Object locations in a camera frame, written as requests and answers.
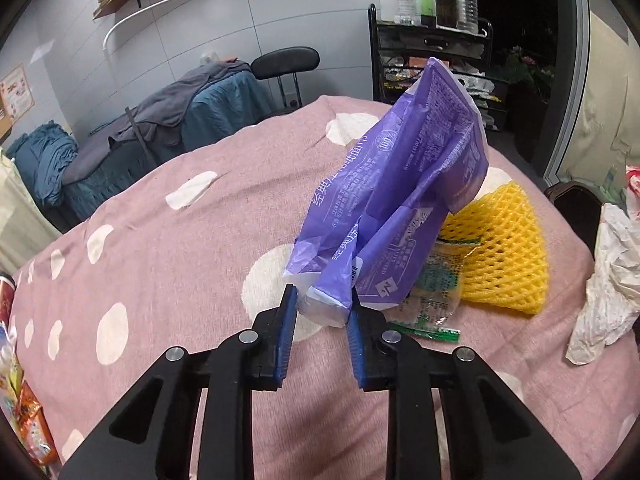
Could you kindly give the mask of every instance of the polka dot blanket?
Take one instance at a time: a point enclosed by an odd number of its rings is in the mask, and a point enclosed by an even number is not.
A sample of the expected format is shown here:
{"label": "polka dot blanket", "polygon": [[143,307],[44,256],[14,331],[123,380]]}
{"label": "polka dot blanket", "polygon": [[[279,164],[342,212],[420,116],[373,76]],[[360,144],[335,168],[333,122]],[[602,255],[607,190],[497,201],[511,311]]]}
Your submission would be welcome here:
{"label": "polka dot blanket", "polygon": [[[175,158],[17,273],[18,355],[64,460],[165,349],[215,348],[279,304],[314,189],[385,111],[321,97]],[[587,366],[564,359],[590,253],[519,170],[494,150],[490,163],[495,184],[513,179],[534,205],[550,291],[534,317],[463,304],[452,322],[589,480],[638,415],[636,346],[627,335]],[[283,389],[254,394],[256,478],[383,479],[386,401],[357,389],[344,330],[299,318]]]}

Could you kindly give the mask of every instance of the poster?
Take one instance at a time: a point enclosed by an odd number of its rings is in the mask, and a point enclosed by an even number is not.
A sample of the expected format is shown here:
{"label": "poster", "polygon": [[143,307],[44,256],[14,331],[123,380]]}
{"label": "poster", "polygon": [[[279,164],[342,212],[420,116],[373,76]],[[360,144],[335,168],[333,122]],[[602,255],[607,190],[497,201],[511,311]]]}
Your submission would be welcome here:
{"label": "poster", "polygon": [[12,70],[7,77],[0,81],[0,96],[4,108],[14,124],[35,104],[27,84],[23,65]]}

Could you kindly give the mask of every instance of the beige curtain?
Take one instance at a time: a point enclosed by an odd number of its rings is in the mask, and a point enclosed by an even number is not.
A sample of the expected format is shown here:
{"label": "beige curtain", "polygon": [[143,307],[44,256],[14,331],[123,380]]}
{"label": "beige curtain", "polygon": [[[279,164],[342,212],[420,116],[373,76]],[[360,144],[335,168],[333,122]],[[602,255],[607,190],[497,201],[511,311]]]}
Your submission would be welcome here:
{"label": "beige curtain", "polygon": [[59,236],[38,211],[15,164],[0,148],[0,268],[15,274]]}

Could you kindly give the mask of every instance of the silver bolt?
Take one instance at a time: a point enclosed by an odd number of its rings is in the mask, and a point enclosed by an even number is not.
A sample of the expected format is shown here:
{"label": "silver bolt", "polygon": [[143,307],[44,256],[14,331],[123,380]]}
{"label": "silver bolt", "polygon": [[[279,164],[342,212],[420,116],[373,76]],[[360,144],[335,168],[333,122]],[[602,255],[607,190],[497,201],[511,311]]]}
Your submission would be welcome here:
{"label": "silver bolt", "polygon": [[476,353],[468,346],[463,346],[456,350],[456,357],[465,363],[471,362],[476,357]]}
{"label": "silver bolt", "polygon": [[166,351],[164,357],[166,357],[167,361],[179,361],[184,357],[184,350],[178,346],[174,346]]}
{"label": "silver bolt", "polygon": [[255,330],[245,330],[238,336],[241,343],[254,343],[258,339],[258,333]]}
{"label": "silver bolt", "polygon": [[382,341],[387,343],[398,343],[402,339],[402,336],[397,330],[387,330],[382,334]]}

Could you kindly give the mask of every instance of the purple plastic bag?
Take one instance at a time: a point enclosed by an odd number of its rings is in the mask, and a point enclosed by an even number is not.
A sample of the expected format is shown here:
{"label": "purple plastic bag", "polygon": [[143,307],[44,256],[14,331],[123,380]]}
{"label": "purple plastic bag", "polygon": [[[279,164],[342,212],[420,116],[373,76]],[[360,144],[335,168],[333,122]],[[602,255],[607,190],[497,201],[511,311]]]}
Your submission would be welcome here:
{"label": "purple plastic bag", "polygon": [[414,285],[442,223],[486,176],[487,145],[473,99],[435,58],[314,193],[285,276],[298,309],[343,326],[351,287],[384,310]]}

